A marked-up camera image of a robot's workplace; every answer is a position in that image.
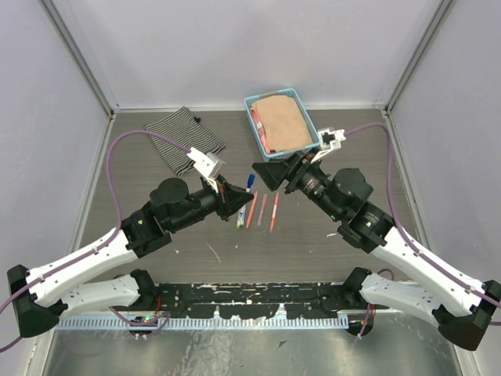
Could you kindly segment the orange highlighter pen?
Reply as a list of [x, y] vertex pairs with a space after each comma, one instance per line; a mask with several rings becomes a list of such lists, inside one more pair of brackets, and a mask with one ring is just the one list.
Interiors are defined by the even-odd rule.
[[276, 213], [277, 213], [277, 208], [278, 208], [278, 203], [279, 203], [279, 192], [276, 191], [275, 199], [274, 199], [274, 204], [272, 207], [272, 217], [271, 217], [271, 222], [270, 222], [270, 227], [269, 227], [269, 232], [272, 233], [275, 224], [276, 224]]

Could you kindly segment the blue pen cap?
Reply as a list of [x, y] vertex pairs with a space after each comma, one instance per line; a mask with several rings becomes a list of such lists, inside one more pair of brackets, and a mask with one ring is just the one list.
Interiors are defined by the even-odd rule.
[[247, 187], [250, 188], [254, 184], [255, 180], [255, 175], [254, 174], [249, 174], [248, 179], [247, 179]]

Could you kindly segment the salmon orange pen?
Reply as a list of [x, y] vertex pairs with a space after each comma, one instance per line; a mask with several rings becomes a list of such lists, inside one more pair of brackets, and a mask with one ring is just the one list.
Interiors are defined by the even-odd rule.
[[247, 221], [246, 221], [246, 229], [248, 229], [251, 225], [251, 221], [252, 221], [252, 218], [253, 218], [253, 214], [254, 214], [254, 210], [255, 210], [255, 206], [257, 204], [257, 200], [258, 200], [258, 191], [254, 192], [254, 198], [251, 202], [251, 205], [250, 205], [250, 209], [247, 213]]

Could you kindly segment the purple highlighter pen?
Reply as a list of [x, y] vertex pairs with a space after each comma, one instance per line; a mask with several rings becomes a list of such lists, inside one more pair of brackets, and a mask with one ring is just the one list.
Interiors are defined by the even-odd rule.
[[259, 215], [258, 215], [257, 226], [261, 226], [261, 224], [262, 224], [262, 218], [263, 218], [264, 211], [265, 211], [265, 205], [266, 205], [266, 202], [262, 201], [261, 207], [260, 207], [260, 211], [259, 211]]

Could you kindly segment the white pen lime end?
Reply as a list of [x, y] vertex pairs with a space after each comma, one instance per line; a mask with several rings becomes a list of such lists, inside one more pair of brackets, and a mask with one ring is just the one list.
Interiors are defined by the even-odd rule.
[[245, 210], [240, 209], [237, 213], [237, 222], [236, 222], [236, 227], [238, 229], [243, 228], [244, 216], [245, 216]]

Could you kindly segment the white marker green end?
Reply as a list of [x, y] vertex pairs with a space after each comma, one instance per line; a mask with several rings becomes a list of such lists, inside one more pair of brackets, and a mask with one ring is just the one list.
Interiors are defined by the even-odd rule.
[[244, 205], [240, 210], [240, 228], [243, 228], [245, 225], [245, 215], [246, 215], [247, 205]]

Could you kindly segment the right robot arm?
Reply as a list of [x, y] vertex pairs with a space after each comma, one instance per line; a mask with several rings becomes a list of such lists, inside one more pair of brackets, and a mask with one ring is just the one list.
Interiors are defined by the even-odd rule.
[[353, 309], [366, 304], [387, 306], [436, 327], [452, 344], [474, 351], [500, 307], [500, 285], [482, 282], [450, 266], [369, 201], [373, 188], [357, 168], [328, 176], [312, 154], [297, 152], [282, 161], [255, 162], [254, 171], [276, 191], [301, 191], [334, 222], [342, 239], [400, 269], [416, 281], [410, 286], [367, 269], [353, 269], [342, 288]]

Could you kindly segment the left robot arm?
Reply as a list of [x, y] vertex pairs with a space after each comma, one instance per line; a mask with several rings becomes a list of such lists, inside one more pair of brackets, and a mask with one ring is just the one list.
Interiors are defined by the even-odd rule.
[[136, 269], [116, 280], [98, 283], [93, 278], [159, 250], [171, 243], [173, 233], [212, 213], [228, 220], [254, 198], [222, 176], [215, 182], [214, 186], [203, 183], [201, 190], [191, 193], [182, 179], [165, 179], [141, 209], [102, 238], [45, 266], [9, 269], [7, 278], [20, 337], [38, 336], [63, 318], [89, 310], [118, 306], [152, 309], [157, 287], [145, 270]]

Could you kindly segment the peach folded towel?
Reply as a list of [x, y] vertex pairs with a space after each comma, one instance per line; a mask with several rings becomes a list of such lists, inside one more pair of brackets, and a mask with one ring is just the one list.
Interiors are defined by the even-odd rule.
[[250, 114], [267, 154], [303, 149], [313, 143], [295, 99], [274, 95], [255, 101]]

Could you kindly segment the light blue plastic basket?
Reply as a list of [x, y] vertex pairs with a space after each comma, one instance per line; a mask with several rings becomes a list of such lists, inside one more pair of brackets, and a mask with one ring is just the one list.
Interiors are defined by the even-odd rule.
[[244, 106], [264, 161], [319, 145], [317, 130], [295, 89], [248, 96]]

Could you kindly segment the black white striped cloth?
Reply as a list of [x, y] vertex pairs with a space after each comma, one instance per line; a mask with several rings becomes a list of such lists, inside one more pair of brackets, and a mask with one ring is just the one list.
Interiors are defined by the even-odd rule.
[[[204, 154], [217, 154], [225, 148], [220, 138], [202, 124], [201, 118], [186, 107], [180, 108], [159, 121], [145, 125], [144, 129], [188, 148], [195, 147]], [[193, 170], [194, 161], [180, 149], [162, 139], [156, 137], [150, 139], [168, 167], [177, 176]]]

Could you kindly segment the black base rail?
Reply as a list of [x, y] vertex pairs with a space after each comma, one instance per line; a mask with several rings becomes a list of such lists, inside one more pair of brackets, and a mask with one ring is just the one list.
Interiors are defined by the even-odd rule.
[[280, 308], [286, 318], [336, 318], [343, 309], [365, 309], [359, 295], [334, 283], [159, 284], [130, 308], [160, 308], [172, 318], [270, 319]]

